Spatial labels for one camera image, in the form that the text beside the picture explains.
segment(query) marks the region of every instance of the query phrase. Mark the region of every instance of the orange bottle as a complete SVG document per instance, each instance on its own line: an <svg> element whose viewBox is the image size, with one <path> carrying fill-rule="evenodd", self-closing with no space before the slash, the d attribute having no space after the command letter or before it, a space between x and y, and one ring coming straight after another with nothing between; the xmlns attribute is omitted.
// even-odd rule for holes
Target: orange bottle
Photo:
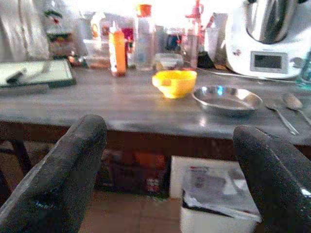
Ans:
<svg viewBox="0 0 311 233"><path fill-rule="evenodd" d="M111 73L113 76L124 76L125 65L125 39L124 33L113 22L109 33L109 52Z"/></svg>

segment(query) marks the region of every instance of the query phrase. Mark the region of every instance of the yellow bowl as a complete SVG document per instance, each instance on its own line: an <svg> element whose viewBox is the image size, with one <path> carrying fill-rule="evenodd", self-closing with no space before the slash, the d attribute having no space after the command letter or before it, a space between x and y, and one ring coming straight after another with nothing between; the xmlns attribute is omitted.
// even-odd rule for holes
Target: yellow bowl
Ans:
<svg viewBox="0 0 311 233"><path fill-rule="evenodd" d="M196 81L197 73L186 70L160 71L152 77L152 84L156 86L165 97L176 99L190 93Z"/></svg>

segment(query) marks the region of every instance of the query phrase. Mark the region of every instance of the stainless steel jug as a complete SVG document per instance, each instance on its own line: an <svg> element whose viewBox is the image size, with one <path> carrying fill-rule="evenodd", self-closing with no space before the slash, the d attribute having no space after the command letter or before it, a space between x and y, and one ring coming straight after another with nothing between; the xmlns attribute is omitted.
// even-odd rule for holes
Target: stainless steel jug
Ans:
<svg viewBox="0 0 311 233"><path fill-rule="evenodd" d="M291 26L297 5L298 0L248 0L247 32L264 44L282 40Z"/></svg>

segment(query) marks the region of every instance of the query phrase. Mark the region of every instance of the cable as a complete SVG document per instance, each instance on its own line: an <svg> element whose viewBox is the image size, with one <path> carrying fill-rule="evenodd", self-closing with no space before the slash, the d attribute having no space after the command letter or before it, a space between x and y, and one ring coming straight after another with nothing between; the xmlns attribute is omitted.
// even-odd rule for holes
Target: cable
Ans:
<svg viewBox="0 0 311 233"><path fill-rule="evenodd" d="M210 74L216 74L216 75L221 75L221 76L234 76L234 77L239 77L239 78L273 81L273 82L280 82L280 83L295 83L295 81L289 81L289 80L270 79L270 78L265 78L265 77L247 76L247 75L241 75L241 74L235 74L235 73L224 73L224 72L211 71L211 70L201 69L201 68L197 68L197 69L205 71Z"/></svg>

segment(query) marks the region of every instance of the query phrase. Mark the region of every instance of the cutting board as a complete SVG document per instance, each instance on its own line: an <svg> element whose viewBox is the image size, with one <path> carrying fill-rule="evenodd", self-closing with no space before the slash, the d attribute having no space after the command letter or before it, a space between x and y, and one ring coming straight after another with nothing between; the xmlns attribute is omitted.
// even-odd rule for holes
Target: cutting board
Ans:
<svg viewBox="0 0 311 233"><path fill-rule="evenodd" d="M15 72L27 69L27 75L33 75L40 72L45 61L37 62L14 62L0 63L0 87L12 86L6 83L6 78ZM39 74L31 80L27 80L20 85L47 84L50 88L61 87L75 84L75 78L72 76L70 65L67 60L51 61L50 70L47 73Z"/></svg>

